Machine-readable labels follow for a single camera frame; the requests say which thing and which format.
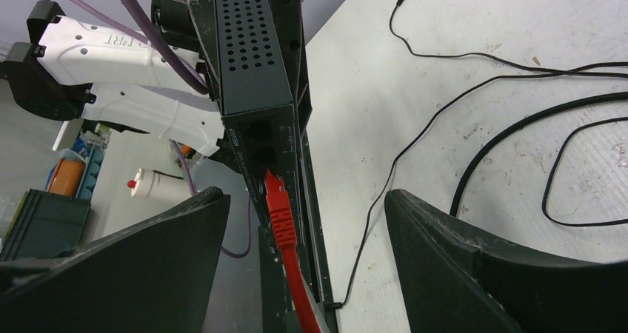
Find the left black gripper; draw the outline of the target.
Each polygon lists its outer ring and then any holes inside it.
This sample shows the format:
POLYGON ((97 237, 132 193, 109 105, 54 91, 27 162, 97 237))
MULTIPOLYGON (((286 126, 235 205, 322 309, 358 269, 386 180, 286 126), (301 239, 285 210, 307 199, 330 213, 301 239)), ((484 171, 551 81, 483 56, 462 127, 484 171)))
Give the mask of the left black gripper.
MULTIPOLYGON (((300 133, 306 133, 312 113, 305 50, 302 0, 269 0, 300 133)), ((220 96, 218 34, 213 0, 151 0, 150 18, 160 36, 174 49, 203 52, 209 96, 220 96)))

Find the dark grey network switch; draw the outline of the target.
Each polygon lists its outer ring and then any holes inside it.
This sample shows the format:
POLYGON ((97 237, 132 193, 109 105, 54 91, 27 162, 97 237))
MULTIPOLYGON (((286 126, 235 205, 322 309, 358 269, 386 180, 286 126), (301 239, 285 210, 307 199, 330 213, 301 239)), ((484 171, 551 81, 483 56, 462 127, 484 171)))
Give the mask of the dark grey network switch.
POLYGON ((215 0, 219 106, 235 160, 262 224, 270 222, 264 177, 272 172, 287 190, 304 277, 321 298, 310 242, 310 202, 304 171, 304 135, 287 78, 269 0, 215 0))

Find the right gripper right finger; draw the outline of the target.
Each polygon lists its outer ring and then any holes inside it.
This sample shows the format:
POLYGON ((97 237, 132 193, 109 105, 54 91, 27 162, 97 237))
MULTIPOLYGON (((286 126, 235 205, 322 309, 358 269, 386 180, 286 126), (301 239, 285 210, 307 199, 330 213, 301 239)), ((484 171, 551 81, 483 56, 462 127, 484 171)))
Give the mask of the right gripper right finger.
POLYGON ((627 263, 531 249, 403 189, 384 211, 413 332, 625 332, 627 263))

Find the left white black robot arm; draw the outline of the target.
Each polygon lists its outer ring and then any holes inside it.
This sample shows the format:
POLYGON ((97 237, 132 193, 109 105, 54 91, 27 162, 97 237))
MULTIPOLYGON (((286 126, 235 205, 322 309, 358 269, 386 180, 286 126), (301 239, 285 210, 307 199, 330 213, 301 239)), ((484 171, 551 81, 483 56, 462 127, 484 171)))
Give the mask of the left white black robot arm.
POLYGON ((82 0, 40 0, 3 66, 42 118, 100 121, 211 156, 291 154, 312 113, 301 0, 120 0, 138 30, 82 0))

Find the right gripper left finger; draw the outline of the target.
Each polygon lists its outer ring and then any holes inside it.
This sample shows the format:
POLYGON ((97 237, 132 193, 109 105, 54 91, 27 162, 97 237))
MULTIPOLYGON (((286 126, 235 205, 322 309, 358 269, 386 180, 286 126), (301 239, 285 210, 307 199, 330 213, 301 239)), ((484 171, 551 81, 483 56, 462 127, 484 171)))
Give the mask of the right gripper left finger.
POLYGON ((54 258, 1 264, 3 332, 200 332, 230 196, 210 187, 54 258))

